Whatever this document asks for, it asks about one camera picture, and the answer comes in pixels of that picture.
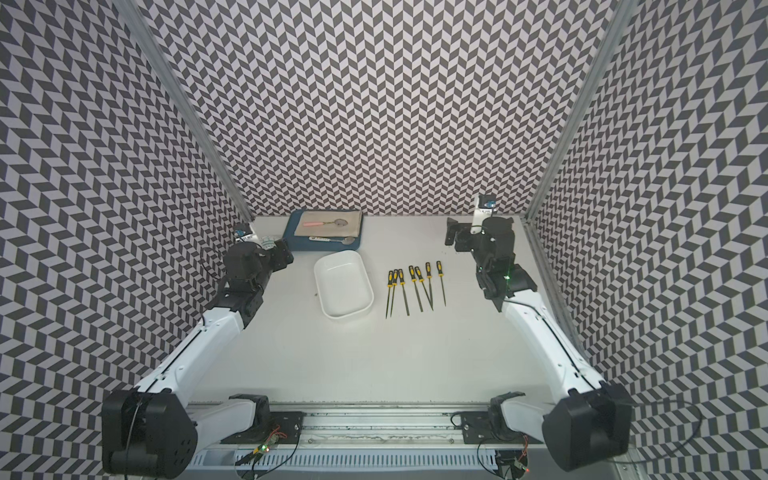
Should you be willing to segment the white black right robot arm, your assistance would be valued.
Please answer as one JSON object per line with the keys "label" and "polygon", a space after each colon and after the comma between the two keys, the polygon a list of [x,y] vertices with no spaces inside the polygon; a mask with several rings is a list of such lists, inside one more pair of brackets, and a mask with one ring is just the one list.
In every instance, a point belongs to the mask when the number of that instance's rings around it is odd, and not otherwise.
{"label": "white black right robot arm", "polygon": [[524,392],[499,395],[491,401],[492,416],[543,442],[564,471],[626,454],[629,393],[587,362],[546,308],[537,284],[515,260],[512,219],[488,217],[476,226],[450,218],[445,243],[472,255],[484,297],[528,344],[550,391],[546,399]]}

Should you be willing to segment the black yellow file tool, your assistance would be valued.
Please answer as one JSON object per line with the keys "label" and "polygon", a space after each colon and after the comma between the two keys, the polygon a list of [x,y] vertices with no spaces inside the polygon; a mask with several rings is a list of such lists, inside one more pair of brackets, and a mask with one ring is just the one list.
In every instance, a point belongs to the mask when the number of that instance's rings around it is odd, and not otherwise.
{"label": "black yellow file tool", "polygon": [[432,268],[431,268],[431,263],[429,261],[425,263],[425,272],[426,272],[426,278],[427,278],[426,292],[428,293],[430,308],[434,311],[434,296],[433,296],[433,289],[432,289]]}
{"label": "black yellow file tool", "polygon": [[437,267],[438,277],[439,277],[440,285],[441,285],[441,294],[442,294],[443,305],[447,306],[447,296],[446,296],[445,283],[444,283],[443,264],[442,264],[442,262],[440,260],[438,260],[436,262],[436,267]]}
{"label": "black yellow file tool", "polygon": [[426,298],[426,300],[428,302],[428,305],[430,306],[430,309],[433,310],[433,303],[432,303],[432,299],[431,299],[431,294],[429,293],[429,291],[427,289],[427,285],[426,285],[426,282],[425,282],[424,277],[422,275],[422,271],[421,271],[420,267],[418,265],[415,266],[414,267],[414,271],[415,271],[415,275],[416,275],[416,277],[417,277],[417,279],[418,279],[418,281],[419,281],[419,283],[420,283],[420,285],[421,285],[421,287],[422,287],[422,289],[424,291],[425,298]]}
{"label": "black yellow file tool", "polygon": [[410,316],[410,307],[409,307],[409,303],[408,303],[408,299],[407,299],[406,283],[405,283],[403,269],[398,269],[397,270],[397,277],[398,277],[398,283],[399,283],[401,291],[402,291],[402,297],[403,297],[403,301],[404,301],[404,305],[405,305],[406,315]]}
{"label": "black yellow file tool", "polygon": [[394,306],[395,306],[395,299],[396,299],[396,289],[398,284],[398,270],[394,269],[391,272],[391,295],[390,295],[390,303],[389,303],[389,316],[394,316]]}
{"label": "black yellow file tool", "polygon": [[391,298],[392,298],[393,283],[394,283],[394,272],[393,270],[389,270],[388,278],[387,278],[387,298],[386,298],[386,304],[385,304],[385,318],[388,318],[390,314],[390,304],[391,304]]}
{"label": "black yellow file tool", "polygon": [[419,310],[420,310],[420,312],[423,312],[424,311],[423,310],[423,304],[422,304],[422,301],[421,301],[421,298],[420,298],[420,294],[419,294],[419,291],[418,291],[417,275],[416,275],[414,266],[413,265],[409,265],[408,271],[409,271],[409,275],[410,275],[410,278],[411,278],[411,281],[412,281],[412,284],[413,284],[414,292],[416,294],[416,299],[417,299]]}

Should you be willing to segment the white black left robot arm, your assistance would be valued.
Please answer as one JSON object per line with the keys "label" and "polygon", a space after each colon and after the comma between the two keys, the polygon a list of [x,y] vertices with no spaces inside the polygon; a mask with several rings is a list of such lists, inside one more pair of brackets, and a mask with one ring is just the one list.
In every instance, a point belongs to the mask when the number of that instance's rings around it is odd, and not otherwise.
{"label": "white black left robot arm", "polygon": [[242,333],[264,301],[272,273],[294,260],[278,239],[265,249],[245,241],[223,257],[221,290],[201,321],[150,374],[103,401],[102,466],[123,478],[174,479],[201,450],[241,432],[266,437],[271,420],[264,395],[239,394],[202,412],[187,406],[214,361]]}

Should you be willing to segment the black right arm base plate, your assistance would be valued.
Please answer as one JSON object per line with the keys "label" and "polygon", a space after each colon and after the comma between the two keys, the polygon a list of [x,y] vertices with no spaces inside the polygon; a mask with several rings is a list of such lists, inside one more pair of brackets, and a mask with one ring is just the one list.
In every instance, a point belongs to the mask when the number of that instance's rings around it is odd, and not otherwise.
{"label": "black right arm base plate", "polygon": [[451,422],[462,434],[467,445],[498,442],[487,411],[461,411],[452,415]]}

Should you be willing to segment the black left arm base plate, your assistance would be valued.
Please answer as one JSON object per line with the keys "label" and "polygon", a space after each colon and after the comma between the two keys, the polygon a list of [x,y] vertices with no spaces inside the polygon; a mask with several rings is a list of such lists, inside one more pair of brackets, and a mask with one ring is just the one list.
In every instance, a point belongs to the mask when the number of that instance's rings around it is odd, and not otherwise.
{"label": "black left arm base plate", "polygon": [[264,419],[259,419],[255,426],[225,437],[220,441],[224,445],[256,445],[267,440],[267,436],[276,430],[279,443],[296,444],[299,432],[303,428],[305,413],[301,411],[271,412]]}

